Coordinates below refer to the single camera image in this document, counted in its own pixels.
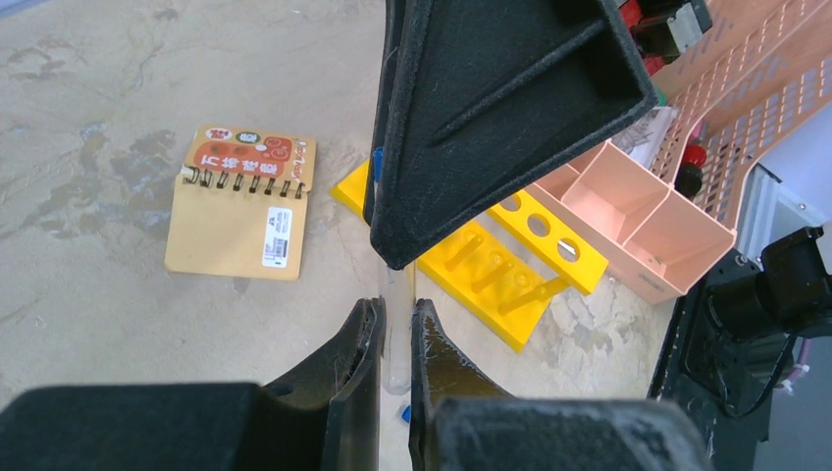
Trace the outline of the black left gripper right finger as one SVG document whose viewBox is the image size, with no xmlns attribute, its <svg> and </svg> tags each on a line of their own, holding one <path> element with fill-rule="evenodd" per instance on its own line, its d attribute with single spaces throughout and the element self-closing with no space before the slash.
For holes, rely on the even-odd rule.
<svg viewBox="0 0 832 471">
<path fill-rule="evenodd" d="M 416 470 L 709 470 L 673 403 L 515 397 L 445 334 L 434 303 L 412 318 L 409 452 Z"/>
</svg>

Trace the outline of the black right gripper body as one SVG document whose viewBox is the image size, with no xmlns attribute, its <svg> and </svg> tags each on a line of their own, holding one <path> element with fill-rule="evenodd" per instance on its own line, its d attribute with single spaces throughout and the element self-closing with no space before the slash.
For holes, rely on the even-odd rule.
<svg viewBox="0 0 832 471">
<path fill-rule="evenodd" d="M 618 0 L 650 76 L 700 42 L 713 25 L 703 0 Z"/>
</svg>

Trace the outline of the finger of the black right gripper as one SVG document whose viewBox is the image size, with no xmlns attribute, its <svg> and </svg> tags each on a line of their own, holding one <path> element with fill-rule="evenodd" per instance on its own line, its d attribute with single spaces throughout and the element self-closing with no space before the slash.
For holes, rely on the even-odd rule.
<svg viewBox="0 0 832 471">
<path fill-rule="evenodd" d="M 657 101 L 612 1 L 389 1 L 363 216 L 400 270 Z"/>
</svg>

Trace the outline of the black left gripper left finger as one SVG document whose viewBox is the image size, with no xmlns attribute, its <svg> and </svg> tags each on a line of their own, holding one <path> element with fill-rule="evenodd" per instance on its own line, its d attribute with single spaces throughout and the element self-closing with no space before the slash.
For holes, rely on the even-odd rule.
<svg viewBox="0 0 832 471">
<path fill-rule="evenodd" d="M 1 414 L 5 470 L 375 470 L 385 316 L 338 332 L 266 385 L 56 386 Z"/>
</svg>

